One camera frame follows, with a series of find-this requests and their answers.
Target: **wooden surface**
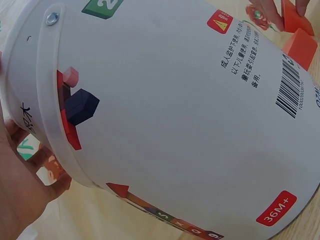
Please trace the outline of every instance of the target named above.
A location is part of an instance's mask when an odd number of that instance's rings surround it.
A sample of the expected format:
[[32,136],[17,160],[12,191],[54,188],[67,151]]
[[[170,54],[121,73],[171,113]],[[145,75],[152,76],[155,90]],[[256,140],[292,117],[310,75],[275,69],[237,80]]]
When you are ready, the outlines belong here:
[[[235,18],[250,21],[245,8],[247,0],[208,0],[217,8]],[[3,50],[7,33],[26,0],[0,0],[0,51]],[[316,39],[320,36],[320,2],[311,0],[307,11]],[[261,30],[278,47],[282,47],[291,34],[278,33],[272,28]],[[309,72],[316,83],[320,83],[319,50]],[[275,240],[319,240],[320,239],[320,192],[315,194],[303,213]],[[45,213],[31,226],[38,240],[197,240],[199,238],[170,227],[149,215],[122,202],[100,189],[83,187],[76,182],[57,201],[51,203]]]

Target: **white plastic bucket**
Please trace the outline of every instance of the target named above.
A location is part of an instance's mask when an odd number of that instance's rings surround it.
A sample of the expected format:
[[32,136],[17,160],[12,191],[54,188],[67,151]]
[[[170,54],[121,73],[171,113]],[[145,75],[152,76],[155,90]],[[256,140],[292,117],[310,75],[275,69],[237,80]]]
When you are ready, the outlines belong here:
[[1,59],[16,123],[81,184],[203,239],[293,221],[319,184],[310,75],[205,1],[88,1],[34,0],[17,20]]

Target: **metal screw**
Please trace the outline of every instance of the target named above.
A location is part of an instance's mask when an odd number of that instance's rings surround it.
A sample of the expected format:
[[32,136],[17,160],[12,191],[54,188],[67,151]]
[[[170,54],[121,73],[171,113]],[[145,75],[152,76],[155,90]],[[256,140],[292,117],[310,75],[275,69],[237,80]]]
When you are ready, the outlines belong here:
[[59,20],[59,13],[53,12],[46,17],[45,24],[47,24],[48,26],[52,26],[52,25],[55,25],[58,22],[58,20]]

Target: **human hand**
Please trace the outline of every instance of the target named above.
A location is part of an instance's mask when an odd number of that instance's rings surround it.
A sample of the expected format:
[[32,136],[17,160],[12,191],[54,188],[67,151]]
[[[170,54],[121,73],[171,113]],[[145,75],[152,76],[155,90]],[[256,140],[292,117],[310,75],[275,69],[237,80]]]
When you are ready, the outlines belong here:
[[[263,12],[268,19],[273,22],[276,27],[283,31],[285,30],[284,20],[279,15],[274,0],[249,0],[256,9]],[[295,0],[296,11],[300,16],[306,14],[307,6],[310,0]]]
[[65,173],[52,185],[45,186],[36,173],[52,152],[43,146],[25,161],[17,146],[28,132],[1,116],[0,106],[0,236],[15,240],[40,217],[49,202],[69,189],[72,179]]

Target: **barcode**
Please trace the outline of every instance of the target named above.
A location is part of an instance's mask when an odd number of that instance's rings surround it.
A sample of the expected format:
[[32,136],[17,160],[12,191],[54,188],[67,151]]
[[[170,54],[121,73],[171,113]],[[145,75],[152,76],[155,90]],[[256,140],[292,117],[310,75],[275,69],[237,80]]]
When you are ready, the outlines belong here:
[[297,116],[300,99],[299,72],[286,60],[282,60],[282,76],[279,94],[275,104],[294,119]]

